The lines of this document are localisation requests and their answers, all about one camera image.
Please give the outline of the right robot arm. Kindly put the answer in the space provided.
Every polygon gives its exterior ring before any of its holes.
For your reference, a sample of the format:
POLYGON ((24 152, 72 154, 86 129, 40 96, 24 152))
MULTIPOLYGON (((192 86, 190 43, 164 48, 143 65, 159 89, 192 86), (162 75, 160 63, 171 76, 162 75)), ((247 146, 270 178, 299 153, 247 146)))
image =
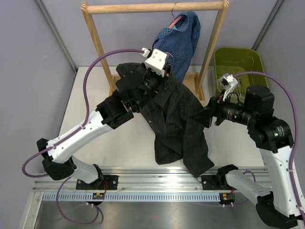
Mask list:
POLYGON ((262 222, 270 227, 291 229, 302 219, 303 210, 297 205, 289 173, 290 154, 295 142, 287 122, 273 115, 274 95, 262 85, 246 89, 243 104, 232 103, 223 96, 212 97, 206 107, 192 119, 209 128, 212 118, 215 125, 224 120, 245 125, 248 135, 260 150, 271 188, 264 188, 247 178, 238 167, 226 165, 217 170, 216 183, 222 189, 240 191, 253 205, 262 222))

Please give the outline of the pink hanger of black shirt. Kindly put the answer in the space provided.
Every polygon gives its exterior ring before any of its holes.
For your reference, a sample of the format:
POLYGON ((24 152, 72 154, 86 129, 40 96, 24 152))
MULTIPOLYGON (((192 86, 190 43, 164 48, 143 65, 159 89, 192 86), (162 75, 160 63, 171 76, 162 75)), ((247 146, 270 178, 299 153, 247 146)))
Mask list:
POLYGON ((167 59, 167 64, 166 64, 166 70, 167 71, 170 71, 172 65, 174 64, 174 57, 171 53, 169 52, 165 52, 168 56, 168 59, 167 59))

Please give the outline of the black pinstriped shirt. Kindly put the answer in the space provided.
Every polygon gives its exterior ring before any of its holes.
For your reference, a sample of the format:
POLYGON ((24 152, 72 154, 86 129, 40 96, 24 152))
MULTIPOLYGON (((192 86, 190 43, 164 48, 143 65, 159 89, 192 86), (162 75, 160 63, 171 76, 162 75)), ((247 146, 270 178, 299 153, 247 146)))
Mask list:
POLYGON ((141 115, 155 134, 157 164, 182 160, 194 177, 214 166, 208 157, 204 126, 191 118, 202 108, 195 95, 170 71, 159 92, 141 110, 141 115))

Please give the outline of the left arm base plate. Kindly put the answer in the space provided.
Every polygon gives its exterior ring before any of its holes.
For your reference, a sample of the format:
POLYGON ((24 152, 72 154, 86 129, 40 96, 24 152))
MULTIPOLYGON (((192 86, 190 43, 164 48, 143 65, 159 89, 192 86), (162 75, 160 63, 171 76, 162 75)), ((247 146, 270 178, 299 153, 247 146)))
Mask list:
POLYGON ((102 182, 96 181, 92 184, 87 184, 82 180, 77 180, 76 190, 117 190, 118 175, 104 175, 102 182))

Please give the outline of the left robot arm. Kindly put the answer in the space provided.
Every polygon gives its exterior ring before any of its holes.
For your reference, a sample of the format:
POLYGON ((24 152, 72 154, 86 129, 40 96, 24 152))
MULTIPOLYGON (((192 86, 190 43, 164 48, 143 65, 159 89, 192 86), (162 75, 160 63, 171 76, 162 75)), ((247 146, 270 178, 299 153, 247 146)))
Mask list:
POLYGON ((99 189, 104 181, 96 164, 87 164, 74 154, 97 137, 106 134, 133 119, 144 105, 158 93, 166 75, 158 75, 151 69, 144 73, 128 72, 116 82, 117 89, 97 105, 96 109, 68 132, 53 140, 39 140, 45 144, 46 154, 42 161, 47 175, 53 180, 73 177, 86 183, 91 189, 99 189))

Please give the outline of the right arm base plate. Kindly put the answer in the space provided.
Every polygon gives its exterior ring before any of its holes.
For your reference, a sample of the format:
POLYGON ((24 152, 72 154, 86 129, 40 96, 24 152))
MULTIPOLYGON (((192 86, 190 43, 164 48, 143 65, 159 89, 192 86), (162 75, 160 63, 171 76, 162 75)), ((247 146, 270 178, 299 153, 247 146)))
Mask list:
POLYGON ((230 190, 234 188, 229 186, 223 175, 202 175, 203 190, 230 190))

